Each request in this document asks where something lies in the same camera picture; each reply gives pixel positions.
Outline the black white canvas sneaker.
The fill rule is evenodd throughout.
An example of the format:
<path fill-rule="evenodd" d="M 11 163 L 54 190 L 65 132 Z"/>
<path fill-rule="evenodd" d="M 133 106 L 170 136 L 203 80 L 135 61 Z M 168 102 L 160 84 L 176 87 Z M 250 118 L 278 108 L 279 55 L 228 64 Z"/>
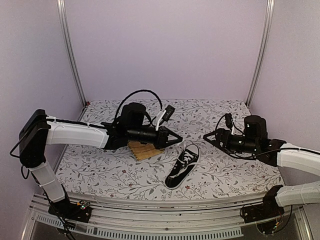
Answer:
<path fill-rule="evenodd" d="M 187 145 L 176 159 L 164 185 L 170 190 L 177 189 L 197 166 L 200 155 L 200 148 L 196 144 Z"/>

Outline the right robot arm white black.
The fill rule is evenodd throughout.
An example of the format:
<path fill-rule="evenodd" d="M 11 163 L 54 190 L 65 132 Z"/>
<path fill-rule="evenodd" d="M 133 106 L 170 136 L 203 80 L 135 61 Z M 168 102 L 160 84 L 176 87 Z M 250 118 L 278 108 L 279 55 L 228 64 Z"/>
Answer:
<path fill-rule="evenodd" d="M 226 128 L 216 127 L 204 134 L 203 139 L 235 159 L 258 160 L 272 167 L 292 168 L 313 175 L 320 174 L 319 151 L 302 148 L 280 139 L 269 139 L 267 122 L 258 115 L 244 118 L 244 129 L 235 134 L 237 129 L 232 115 L 226 113 Z M 315 204 L 320 201 L 319 181 L 300 185 L 273 186 L 262 199 L 258 213 L 262 218 L 269 218 L 278 207 L 290 205 Z"/>

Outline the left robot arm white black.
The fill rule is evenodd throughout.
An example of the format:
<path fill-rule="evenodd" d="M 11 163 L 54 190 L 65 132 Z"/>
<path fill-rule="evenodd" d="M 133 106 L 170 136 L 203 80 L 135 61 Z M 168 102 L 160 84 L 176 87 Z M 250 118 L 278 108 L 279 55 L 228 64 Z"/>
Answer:
<path fill-rule="evenodd" d="M 151 118 L 146 107 L 132 102 L 116 111 L 113 122 L 95 125 L 49 117 L 43 109 L 38 109 L 19 133 L 18 143 L 14 146 L 19 149 L 16 158 L 32 173 L 49 200 L 55 203 L 55 209 L 63 217 L 70 217 L 75 211 L 74 205 L 68 201 L 63 186 L 47 163 L 46 146 L 81 145 L 117 150 L 133 141 L 152 144 L 158 150 L 165 149 L 183 140 L 177 133 L 162 126 L 174 111 L 174 107 L 169 105 L 157 114 L 155 125 L 144 124 L 145 118 Z"/>

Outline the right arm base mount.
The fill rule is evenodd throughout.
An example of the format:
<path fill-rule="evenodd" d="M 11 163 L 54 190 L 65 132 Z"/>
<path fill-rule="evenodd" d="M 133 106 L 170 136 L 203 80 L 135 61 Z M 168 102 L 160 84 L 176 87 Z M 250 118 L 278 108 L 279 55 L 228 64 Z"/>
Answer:
<path fill-rule="evenodd" d="M 282 216 L 285 213 L 283 207 L 273 200 L 263 200 L 260 204 L 248 204 L 243 206 L 239 214 L 245 223 L 252 223 Z"/>

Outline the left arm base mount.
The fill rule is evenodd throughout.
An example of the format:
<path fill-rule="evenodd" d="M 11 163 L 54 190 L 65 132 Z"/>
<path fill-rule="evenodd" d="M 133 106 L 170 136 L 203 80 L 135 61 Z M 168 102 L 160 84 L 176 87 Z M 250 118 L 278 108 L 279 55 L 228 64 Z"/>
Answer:
<path fill-rule="evenodd" d="M 50 203 L 48 213 L 60 218 L 88 223 L 91 218 L 92 208 L 69 201 L 59 201 Z"/>

